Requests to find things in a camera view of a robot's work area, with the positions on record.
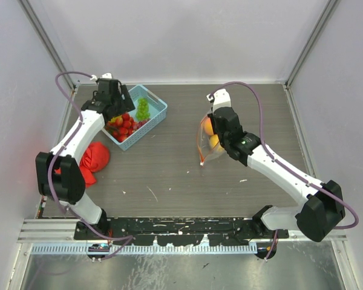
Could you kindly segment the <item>red orange peach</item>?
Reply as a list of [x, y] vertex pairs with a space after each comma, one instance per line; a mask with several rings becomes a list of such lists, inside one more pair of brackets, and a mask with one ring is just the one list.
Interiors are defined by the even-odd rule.
[[205, 132], [206, 135], [209, 136], [213, 136], [214, 135], [214, 131], [212, 128], [212, 124], [211, 124], [211, 120], [210, 118], [205, 118], [202, 122], [202, 128]]

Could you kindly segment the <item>yellow pear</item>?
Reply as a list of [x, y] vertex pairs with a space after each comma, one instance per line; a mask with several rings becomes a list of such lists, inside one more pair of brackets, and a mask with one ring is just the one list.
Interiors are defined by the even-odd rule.
[[220, 141], [219, 141], [219, 137], [217, 134], [214, 134], [212, 136], [210, 136], [209, 138], [209, 145], [210, 148], [214, 151], [214, 152], [222, 152], [224, 151], [224, 149], [222, 148]]

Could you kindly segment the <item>clear orange zip top bag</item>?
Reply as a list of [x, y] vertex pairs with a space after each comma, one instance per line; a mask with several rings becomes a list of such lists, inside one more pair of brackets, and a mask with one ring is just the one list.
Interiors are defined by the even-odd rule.
[[202, 118], [200, 124], [197, 129], [196, 134], [196, 142], [197, 142], [197, 150], [200, 159], [200, 166], [203, 167], [207, 162], [215, 160], [222, 156], [225, 153], [225, 150], [222, 152], [214, 152], [209, 145], [209, 135], [206, 135], [203, 128], [202, 122], [205, 118], [209, 118], [207, 115]]

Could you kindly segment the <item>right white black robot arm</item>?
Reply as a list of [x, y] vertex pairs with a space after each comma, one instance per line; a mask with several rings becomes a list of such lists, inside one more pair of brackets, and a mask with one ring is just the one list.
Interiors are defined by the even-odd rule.
[[299, 230], [314, 242], [322, 241], [345, 217], [341, 186], [322, 182], [273, 153], [260, 138], [243, 130], [231, 107], [208, 114], [221, 146], [234, 160], [260, 172], [288, 193], [295, 207], [263, 207], [253, 216], [253, 230], [266, 238], [274, 230]]

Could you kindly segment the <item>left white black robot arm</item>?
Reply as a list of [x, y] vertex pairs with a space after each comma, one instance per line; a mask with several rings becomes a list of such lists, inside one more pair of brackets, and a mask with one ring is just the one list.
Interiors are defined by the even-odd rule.
[[107, 236], [110, 223], [105, 210], [96, 205], [86, 193], [85, 180], [79, 164], [92, 139], [113, 117], [134, 110], [126, 85], [106, 73], [91, 75], [97, 89], [82, 107], [79, 117], [64, 138], [49, 152], [36, 156], [38, 190], [52, 198], [63, 211], [71, 211], [95, 239]]

